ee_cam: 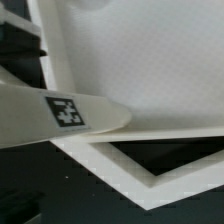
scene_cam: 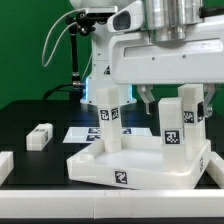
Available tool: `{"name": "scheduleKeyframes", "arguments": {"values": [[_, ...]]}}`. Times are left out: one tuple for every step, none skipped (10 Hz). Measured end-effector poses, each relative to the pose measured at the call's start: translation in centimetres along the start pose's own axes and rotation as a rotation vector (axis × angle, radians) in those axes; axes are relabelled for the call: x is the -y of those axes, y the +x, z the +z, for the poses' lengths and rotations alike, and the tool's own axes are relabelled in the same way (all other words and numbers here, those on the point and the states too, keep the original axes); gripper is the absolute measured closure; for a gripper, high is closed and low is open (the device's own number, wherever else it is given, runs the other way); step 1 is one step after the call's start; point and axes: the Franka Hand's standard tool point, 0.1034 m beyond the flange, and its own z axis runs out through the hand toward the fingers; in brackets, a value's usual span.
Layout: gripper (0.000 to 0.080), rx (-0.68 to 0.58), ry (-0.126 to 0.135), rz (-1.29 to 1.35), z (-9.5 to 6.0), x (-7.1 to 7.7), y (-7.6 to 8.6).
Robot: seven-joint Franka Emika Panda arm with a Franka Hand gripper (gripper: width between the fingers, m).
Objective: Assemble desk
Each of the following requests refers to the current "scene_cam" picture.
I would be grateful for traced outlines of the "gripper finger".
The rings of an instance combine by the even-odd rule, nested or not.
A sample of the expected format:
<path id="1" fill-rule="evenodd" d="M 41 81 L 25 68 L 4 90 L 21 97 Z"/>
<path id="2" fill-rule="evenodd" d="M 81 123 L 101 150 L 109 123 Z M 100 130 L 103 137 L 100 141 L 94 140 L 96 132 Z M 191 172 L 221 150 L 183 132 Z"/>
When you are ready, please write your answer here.
<path id="1" fill-rule="evenodd" d="M 217 95 L 220 89 L 219 84 L 204 84 L 203 85 L 203 94 L 204 99 L 198 104 L 198 116 L 209 118 L 213 114 L 212 101 Z"/>

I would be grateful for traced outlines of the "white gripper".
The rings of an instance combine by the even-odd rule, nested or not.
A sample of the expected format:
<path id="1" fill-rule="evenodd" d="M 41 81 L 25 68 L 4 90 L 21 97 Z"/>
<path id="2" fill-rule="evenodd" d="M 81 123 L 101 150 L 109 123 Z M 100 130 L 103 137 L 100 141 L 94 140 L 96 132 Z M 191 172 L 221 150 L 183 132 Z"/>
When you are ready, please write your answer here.
<path id="1" fill-rule="evenodd" d="M 109 65 L 119 84 L 224 83 L 224 6 L 135 0 L 108 19 Z M 151 114 L 152 85 L 137 92 Z"/>

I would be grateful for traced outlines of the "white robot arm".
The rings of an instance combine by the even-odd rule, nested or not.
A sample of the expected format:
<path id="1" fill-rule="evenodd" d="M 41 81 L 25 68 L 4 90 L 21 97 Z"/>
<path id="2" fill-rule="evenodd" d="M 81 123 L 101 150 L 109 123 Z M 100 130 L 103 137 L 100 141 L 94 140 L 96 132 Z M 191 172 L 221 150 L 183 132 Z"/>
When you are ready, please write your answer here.
<path id="1" fill-rule="evenodd" d="M 199 112 L 212 114 L 216 84 L 224 83 L 224 4 L 203 0 L 70 0 L 85 18 L 106 18 L 112 34 L 109 65 L 118 84 L 134 84 L 149 100 L 148 85 L 202 83 Z"/>

